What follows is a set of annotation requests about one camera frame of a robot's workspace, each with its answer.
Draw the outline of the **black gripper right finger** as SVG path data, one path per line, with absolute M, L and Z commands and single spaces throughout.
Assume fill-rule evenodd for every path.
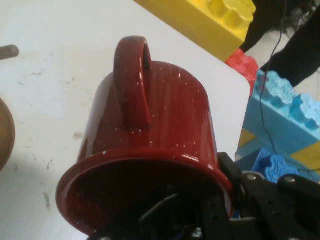
M 230 221 L 235 240 L 318 240 L 320 185 L 295 174 L 277 183 L 257 172 L 244 173 L 225 152 L 218 154 L 221 171 L 233 186 L 241 219 Z

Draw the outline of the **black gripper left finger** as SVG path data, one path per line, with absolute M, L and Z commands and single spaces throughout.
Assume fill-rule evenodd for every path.
M 143 240 L 230 240 L 225 202 L 215 193 L 203 198 L 173 194 L 139 218 Z

